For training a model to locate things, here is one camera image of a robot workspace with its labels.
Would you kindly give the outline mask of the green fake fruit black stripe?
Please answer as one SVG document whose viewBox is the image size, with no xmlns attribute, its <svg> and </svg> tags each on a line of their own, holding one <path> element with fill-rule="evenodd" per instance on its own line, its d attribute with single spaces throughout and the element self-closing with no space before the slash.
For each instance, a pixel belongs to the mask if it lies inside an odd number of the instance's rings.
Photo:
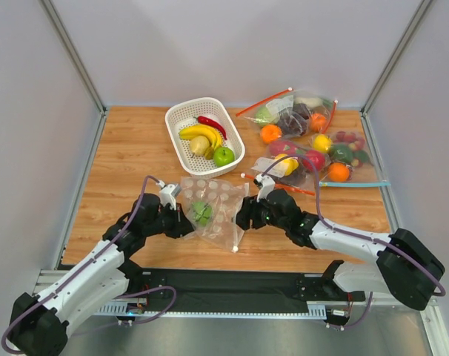
<svg viewBox="0 0 449 356">
<path fill-rule="evenodd" d="M 199 226 L 205 227 L 213 216 L 213 209 L 210 203 L 197 201 L 191 206 L 192 222 Z"/>
</svg>

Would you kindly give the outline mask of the clear dotted zip bag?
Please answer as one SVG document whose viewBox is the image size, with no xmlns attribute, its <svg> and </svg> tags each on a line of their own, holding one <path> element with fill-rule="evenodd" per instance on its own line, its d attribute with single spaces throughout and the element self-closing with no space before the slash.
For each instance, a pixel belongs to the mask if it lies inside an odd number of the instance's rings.
<svg viewBox="0 0 449 356">
<path fill-rule="evenodd" d="M 223 179 L 182 177 L 180 186 L 184 214 L 194 226 L 194 232 L 185 238 L 201 238 L 226 251 L 238 252 L 244 230 L 235 224 L 235 217 L 242 200 L 249 194 L 249 185 L 233 185 Z M 191 206 L 197 201 L 210 203 L 213 209 L 213 216 L 205 227 L 192 222 Z"/>
</svg>

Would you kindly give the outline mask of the green fake apple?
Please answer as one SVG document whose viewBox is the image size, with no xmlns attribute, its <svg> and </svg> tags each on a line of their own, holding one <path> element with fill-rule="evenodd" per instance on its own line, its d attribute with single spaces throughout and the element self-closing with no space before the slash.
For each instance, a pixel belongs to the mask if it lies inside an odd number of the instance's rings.
<svg viewBox="0 0 449 356">
<path fill-rule="evenodd" d="M 214 151 L 213 161 L 217 167 L 229 165 L 234 160 L 234 152 L 228 147 L 219 147 Z"/>
</svg>

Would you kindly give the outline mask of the yellow fake pear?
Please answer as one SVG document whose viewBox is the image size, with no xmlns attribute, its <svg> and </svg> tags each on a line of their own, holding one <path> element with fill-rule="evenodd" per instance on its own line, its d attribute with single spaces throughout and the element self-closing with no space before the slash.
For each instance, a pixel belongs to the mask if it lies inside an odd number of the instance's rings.
<svg viewBox="0 0 449 356">
<path fill-rule="evenodd" d="M 190 140 L 189 149 L 193 156 L 204 156 L 210 148 L 210 142 L 205 136 L 198 135 Z"/>
</svg>

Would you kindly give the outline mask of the yellow fake banana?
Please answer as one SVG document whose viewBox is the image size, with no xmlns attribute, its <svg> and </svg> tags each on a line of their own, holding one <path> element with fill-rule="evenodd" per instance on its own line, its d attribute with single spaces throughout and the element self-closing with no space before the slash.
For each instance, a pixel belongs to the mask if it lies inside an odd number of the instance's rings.
<svg viewBox="0 0 449 356">
<path fill-rule="evenodd" d="M 210 128 L 202 124 L 186 127 L 179 131 L 179 138 L 182 140 L 186 140 L 189 143 L 192 138 L 198 135 L 205 136 L 210 142 L 210 148 L 202 157 L 204 157 L 206 160 L 212 160 L 214 151 L 222 146 L 221 134 L 215 128 Z"/>
</svg>

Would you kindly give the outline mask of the red fake chili pepper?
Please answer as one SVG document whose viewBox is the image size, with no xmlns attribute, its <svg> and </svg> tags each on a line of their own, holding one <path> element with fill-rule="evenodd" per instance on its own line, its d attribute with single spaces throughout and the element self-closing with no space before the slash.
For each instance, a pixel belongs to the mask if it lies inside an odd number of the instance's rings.
<svg viewBox="0 0 449 356">
<path fill-rule="evenodd" d="M 215 128 L 223 136 L 223 138 L 225 140 L 227 140 L 227 133 L 226 133 L 225 129 L 217 121 L 210 119 L 206 116 L 196 116 L 195 119 L 197 120 L 197 122 L 199 124 L 203 124 L 203 125 L 207 125 L 212 128 Z"/>
</svg>

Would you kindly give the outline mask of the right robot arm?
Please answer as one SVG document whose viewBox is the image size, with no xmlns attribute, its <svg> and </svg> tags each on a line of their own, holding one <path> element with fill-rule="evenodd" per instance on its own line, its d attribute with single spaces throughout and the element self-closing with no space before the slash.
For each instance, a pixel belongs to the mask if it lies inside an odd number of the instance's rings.
<svg viewBox="0 0 449 356">
<path fill-rule="evenodd" d="M 321 220 L 303 211 L 283 189 L 261 199 L 245 197 L 235 221 L 244 230 L 271 225 L 300 247 L 355 257 L 358 264 L 338 263 L 333 273 L 333 282 L 342 291 L 390 294 L 418 311 L 440 290 L 445 273 L 442 263 L 411 231 L 371 233 Z"/>
</svg>

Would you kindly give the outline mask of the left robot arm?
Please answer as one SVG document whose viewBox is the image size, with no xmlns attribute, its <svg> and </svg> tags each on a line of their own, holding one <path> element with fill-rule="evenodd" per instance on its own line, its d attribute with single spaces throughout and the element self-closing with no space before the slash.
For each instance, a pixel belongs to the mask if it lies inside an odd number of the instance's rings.
<svg viewBox="0 0 449 356">
<path fill-rule="evenodd" d="M 157 195 L 140 194 L 132 211 L 118 218 L 80 263 L 38 294 L 16 299 L 2 348 L 12 355 L 60 355 L 78 327 L 103 305 L 155 291 L 141 287 L 142 269 L 130 259 L 148 237 L 179 238 L 192 231 L 167 188 Z"/>
</svg>

